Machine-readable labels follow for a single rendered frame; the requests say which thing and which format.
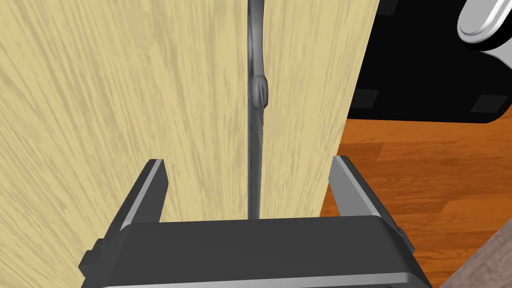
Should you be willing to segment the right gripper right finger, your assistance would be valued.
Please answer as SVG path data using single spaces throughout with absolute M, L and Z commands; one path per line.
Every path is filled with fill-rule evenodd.
M 345 155 L 332 159 L 328 177 L 339 214 L 341 217 L 381 217 L 394 230 L 398 230 L 383 203 Z

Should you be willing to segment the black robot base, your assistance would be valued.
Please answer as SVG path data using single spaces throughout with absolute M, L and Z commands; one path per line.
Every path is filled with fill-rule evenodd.
M 489 123 L 512 108 L 512 68 L 457 34 L 466 0 L 380 0 L 349 119 Z

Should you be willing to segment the light wood cupboard door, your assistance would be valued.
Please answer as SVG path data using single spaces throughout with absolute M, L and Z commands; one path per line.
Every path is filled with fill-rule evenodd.
M 248 0 L 0 0 L 0 288 L 79 288 L 149 159 L 247 218 Z M 265 0 L 262 218 L 319 217 L 379 0 Z

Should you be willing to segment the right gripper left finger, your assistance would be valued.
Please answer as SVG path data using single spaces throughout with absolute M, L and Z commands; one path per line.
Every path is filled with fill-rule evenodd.
M 150 159 L 117 211 L 104 239 L 130 224 L 157 223 L 161 220 L 169 181 L 163 159 Z

